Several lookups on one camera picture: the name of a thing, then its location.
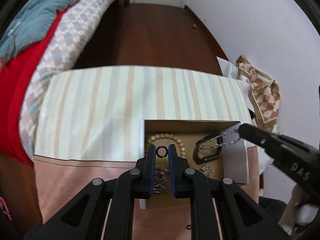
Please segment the dark fluffy chair cushion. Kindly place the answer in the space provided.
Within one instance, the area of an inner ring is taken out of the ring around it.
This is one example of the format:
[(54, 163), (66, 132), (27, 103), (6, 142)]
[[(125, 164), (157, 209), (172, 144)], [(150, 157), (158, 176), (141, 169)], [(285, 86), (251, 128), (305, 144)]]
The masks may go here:
[(276, 222), (279, 222), (287, 208), (287, 204), (282, 200), (259, 197), (259, 205), (266, 211)]

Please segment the small silver earrings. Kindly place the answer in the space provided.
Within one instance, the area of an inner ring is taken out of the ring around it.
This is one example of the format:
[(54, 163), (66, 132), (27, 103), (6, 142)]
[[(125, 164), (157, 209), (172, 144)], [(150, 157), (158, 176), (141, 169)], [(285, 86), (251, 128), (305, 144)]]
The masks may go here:
[(197, 169), (208, 178), (215, 174), (215, 170), (208, 165), (200, 165)]

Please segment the white cardboard box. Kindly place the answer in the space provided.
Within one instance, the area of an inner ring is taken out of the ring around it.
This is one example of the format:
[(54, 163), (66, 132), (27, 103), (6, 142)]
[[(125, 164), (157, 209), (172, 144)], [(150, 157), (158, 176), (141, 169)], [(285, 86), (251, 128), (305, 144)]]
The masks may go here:
[(169, 145), (176, 147), (179, 157), (187, 159), (189, 166), (205, 176), (220, 180), (233, 179), (239, 185), (249, 182), (247, 145), (238, 134), (240, 121), (221, 120), (144, 120), (145, 148), (151, 144), (158, 149), (156, 169), (166, 173), (150, 200), (139, 200), (139, 207), (170, 209), (187, 206), (187, 200), (172, 196)]

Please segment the brown patterned scarf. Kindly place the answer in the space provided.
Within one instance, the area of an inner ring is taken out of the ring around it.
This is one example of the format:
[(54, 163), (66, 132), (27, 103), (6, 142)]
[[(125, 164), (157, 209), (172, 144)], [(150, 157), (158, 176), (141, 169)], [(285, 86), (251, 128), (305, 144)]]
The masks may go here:
[(275, 132), (280, 105), (278, 83), (266, 73), (253, 67), (244, 56), (237, 59), (236, 66), (240, 77), (248, 79), (250, 85), (248, 97), (254, 108), (257, 127)]

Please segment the black wristband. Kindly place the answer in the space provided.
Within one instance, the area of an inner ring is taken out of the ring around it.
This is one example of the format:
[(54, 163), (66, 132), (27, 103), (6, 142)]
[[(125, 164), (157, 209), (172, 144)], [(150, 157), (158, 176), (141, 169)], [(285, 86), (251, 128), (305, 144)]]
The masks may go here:
[(201, 165), (219, 159), (222, 146), (223, 138), (219, 132), (205, 136), (195, 144), (193, 161)]

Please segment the pink striped table cloth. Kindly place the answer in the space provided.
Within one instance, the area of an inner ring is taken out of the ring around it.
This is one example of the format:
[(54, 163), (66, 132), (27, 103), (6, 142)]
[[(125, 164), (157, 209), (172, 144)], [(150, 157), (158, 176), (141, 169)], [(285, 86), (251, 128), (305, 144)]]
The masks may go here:
[(95, 178), (115, 179), (144, 155), (144, 120), (250, 122), (235, 79), (192, 70), (113, 66), (51, 78), (36, 132), (43, 221)]

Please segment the red bed sheet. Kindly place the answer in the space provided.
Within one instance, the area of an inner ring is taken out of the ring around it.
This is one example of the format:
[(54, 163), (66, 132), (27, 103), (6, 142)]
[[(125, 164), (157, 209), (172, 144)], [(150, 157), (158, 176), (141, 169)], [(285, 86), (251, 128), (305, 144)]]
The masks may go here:
[[(8, 0), (1, 9), (1, 38), (28, 1)], [(27, 159), (18, 130), (22, 102), (35, 68), (67, 9), (57, 13), (55, 21), (42, 41), (29, 46), (8, 62), (1, 59), (1, 154), (29, 167), (33, 166), (33, 161)]]

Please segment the checkered mattress cover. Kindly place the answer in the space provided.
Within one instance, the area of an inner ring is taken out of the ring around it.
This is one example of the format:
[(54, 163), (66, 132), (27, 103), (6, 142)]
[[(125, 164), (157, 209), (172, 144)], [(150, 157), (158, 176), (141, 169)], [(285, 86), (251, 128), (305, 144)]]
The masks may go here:
[(41, 105), (50, 79), (75, 65), (100, 20), (115, 0), (79, 0), (63, 13), (27, 87), (18, 130), (29, 161), (34, 159), (36, 130)]

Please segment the blue quilt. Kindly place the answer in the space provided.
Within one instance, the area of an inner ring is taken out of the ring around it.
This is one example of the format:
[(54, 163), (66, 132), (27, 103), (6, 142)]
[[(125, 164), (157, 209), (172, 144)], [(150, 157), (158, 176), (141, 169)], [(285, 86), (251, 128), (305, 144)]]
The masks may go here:
[(8, 62), (36, 42), (42, 41), (57, 13), (78, 0), (29, 0), (17, 13), (1, 38), (1, 59)]

